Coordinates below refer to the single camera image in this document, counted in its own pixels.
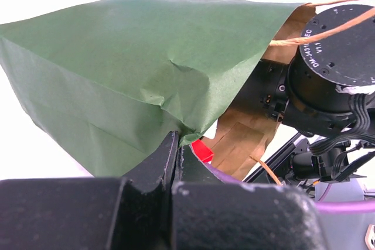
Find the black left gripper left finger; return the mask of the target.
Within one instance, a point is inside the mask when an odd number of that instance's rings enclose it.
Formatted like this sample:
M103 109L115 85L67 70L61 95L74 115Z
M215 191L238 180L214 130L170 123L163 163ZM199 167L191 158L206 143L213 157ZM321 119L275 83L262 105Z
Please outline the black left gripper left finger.
M179 135L167 133L161 144L140 164L124 174L123 192L170 194L178 154Z

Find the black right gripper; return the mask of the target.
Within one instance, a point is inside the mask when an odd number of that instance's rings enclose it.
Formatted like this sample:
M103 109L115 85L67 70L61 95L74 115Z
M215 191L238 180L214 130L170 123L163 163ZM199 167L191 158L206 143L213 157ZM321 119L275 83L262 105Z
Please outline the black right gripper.
M287 81L289 65L261 59L234 98L234 108L273 121L291 121L296 108Z

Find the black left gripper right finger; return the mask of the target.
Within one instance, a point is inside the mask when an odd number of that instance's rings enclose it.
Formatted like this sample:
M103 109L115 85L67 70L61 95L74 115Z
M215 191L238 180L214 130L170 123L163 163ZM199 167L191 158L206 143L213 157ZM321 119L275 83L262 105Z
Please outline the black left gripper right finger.
M222 186L224 183L215 176L195 155L190 145L178 149L175 165L174 187Z

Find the green paper bag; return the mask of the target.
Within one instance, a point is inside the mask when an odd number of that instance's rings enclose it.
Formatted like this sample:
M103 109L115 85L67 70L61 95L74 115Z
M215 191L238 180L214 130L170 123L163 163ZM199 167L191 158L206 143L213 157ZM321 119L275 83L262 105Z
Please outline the green paper bag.
M217 124L212 164L241 180L281 122L231 106L261 59L374 19L369 5L239 0L102 0L1 25L1 66L23 110L96 177L126 174L176 131L190 145ZM314 154L370 139L364 94L353 127Z

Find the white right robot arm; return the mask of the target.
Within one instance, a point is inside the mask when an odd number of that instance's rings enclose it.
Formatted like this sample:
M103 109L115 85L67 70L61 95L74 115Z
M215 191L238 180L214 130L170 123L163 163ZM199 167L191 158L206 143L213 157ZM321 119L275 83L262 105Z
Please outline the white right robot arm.
M353 127L349 100L364 94L374 117L374 19L296 48L288 64L261 59L231 103L304 134L338 135Z

